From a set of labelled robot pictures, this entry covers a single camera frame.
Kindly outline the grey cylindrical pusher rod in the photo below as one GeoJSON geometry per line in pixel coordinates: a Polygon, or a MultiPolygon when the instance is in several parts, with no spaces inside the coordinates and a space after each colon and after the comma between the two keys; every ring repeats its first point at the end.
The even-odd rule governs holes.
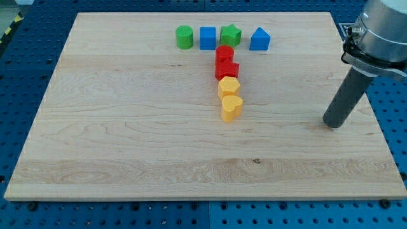
{"type": "Polygon", "coordinates": [[[372,81],[352,67],[326,109],[323,122],[331,128],[341,127],[372,81]]]}

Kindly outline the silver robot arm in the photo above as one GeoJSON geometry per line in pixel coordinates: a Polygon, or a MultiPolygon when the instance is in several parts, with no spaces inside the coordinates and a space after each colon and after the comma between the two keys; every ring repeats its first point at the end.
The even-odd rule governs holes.
{"type": "Polygon", "coordinates": [[[343,125],[374,78],[406,79],[406,1],[368,0],[343,42],[342,62],[351,65],[323,116],[343,125]]]}

